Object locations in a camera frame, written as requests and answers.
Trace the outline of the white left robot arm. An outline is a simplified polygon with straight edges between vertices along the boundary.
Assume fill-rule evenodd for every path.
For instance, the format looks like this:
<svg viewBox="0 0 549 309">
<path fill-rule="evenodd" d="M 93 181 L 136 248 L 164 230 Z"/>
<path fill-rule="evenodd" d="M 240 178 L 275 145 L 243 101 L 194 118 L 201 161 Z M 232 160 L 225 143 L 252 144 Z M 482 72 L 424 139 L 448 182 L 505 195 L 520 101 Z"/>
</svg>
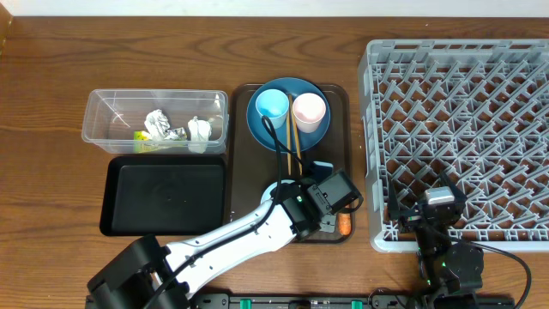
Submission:
<svg viewBox="0 0 549 309">
<path fill-rule="evenodd" d="M 264 253 L 277 251 L 320 228 L 326 215 L 334 215 L 347 205 L 328 181 L 305 185 L 293 180 L 272 184 L 262 203 L 248 215 L 212 232 L 166 245 L 169 282 L 196 292 L 235 266 Z"/>
</svg>

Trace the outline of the light blue bowl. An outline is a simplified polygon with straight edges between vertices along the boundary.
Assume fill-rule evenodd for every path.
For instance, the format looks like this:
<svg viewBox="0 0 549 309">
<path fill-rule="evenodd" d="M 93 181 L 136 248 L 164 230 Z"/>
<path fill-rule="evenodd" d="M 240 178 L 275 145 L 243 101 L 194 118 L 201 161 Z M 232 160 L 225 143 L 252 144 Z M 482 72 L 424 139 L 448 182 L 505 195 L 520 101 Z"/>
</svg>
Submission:
<svg viewBox="0 0 549 309">
<path fill-rule="evenodd" d="M 291 184 L 293 183 L 293 180 L 292 179 L 283 179 L 281 181 L 282 184 Z M 271 184 L 262 194 L 262 197 L 261 197 L 261 200 L 260 200 L 260 203 L 264 203 L 265 201 L 269 200 L 272 198 L 272 195 L 271 195 L 271 192 L 276 188 L 277 186 L 277 183 L 274 182 L 273 184 Z"/>
</svg>

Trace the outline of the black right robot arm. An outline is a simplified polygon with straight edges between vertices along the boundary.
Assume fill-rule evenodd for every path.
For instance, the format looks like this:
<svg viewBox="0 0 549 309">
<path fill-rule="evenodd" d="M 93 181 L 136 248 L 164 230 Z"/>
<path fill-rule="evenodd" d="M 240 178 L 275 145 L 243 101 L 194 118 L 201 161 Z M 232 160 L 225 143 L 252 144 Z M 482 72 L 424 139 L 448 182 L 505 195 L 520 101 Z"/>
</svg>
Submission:
<svg viewBox="0 0 549 309">
<path fill-rule="evenodd" d="M 413 233 L 419 247 L 421 276 L 428 288 L 409 298 L 406 308 L 478 309 L 475 291 L 483 286 L 484 252 L 472 245 L 452 240 L 448 227 L 457 223 L 467 196 L 445 173 L 440 186 L 426 190 L 413 207 L 404 209 L 389 185 L 389 218 L 398 223 L 400 233 Z"/>
</svg>

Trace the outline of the orange carrot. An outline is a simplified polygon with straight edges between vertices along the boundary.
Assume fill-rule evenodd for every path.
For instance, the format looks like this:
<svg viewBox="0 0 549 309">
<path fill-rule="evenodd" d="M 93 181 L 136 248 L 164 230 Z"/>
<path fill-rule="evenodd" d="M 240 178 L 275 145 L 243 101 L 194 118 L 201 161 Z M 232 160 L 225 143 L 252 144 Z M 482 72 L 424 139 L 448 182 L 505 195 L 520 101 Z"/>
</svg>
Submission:
<svg viewBox="0 0 549 309">
<path fill-rule="evenodd" d="M 338 214 L 338 231 L 342 236 L 348 236 L 352 232 L 352 220 L 351 215 L 340 212 Z"/>
</svg>

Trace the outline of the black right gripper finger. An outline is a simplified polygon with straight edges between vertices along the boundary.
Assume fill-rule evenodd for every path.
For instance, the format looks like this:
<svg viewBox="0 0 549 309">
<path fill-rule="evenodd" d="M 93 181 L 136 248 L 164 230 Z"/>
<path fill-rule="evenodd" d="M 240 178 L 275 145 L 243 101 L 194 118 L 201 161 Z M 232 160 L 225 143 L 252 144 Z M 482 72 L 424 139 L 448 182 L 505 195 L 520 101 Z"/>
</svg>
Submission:
<svg viewBox="0 0 549 309">
<path fill-rule="evenodd" d="M 446 186 L 449 188 L 456 202 L 467 201 L 467 196 L 461 190 L 458 189 L 458 187 L 451 181 L 451 179 L 448 177 L 448 175 L 444 171 L 442 171 L 438 175 L 438 177 L 440 179 L 441 186 Z"/>
<path fill-rule="evenodd" d="M 400 217 L 401 211 L 399 200 L 395 191 L 395 185 L 392 180 L 389 181 L 388 193 L 389 201 L 387 209 L 389 211 L 389 219 L 391 221 L 397 221 Z"/>
</svg>

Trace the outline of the light blue cup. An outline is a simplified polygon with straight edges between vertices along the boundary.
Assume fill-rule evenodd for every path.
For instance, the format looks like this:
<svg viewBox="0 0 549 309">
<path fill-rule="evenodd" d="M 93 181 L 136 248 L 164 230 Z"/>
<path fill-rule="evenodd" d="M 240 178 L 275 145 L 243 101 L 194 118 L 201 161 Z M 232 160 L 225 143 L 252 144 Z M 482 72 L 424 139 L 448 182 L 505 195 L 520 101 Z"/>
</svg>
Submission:
<svg viewBox="0 0 549 309">
<path fill-rule="evenodd" d="M 289 99 L 278 89 L 267 89 L 256 98 L 256 110 L 261 117 L 268 117 L 274 128 L 278 129 L 286 122 Z"/>
</svg>

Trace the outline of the white tissue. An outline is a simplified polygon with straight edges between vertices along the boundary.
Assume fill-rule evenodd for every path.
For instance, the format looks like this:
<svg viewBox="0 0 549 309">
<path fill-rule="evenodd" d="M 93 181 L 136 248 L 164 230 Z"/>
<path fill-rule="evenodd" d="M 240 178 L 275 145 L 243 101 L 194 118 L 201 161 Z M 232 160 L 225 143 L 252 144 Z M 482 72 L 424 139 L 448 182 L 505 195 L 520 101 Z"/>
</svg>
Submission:
<svg viewBox="0 0 549 309">
<path fill-rule="evenodd" d="M 202 154 L 208 148 L 208 141 L 212 134 L 212 126 L 207 120 L 195 116 L 188 122 L 190 132 L 189 150 L 193 153 Z"/>
</svg>

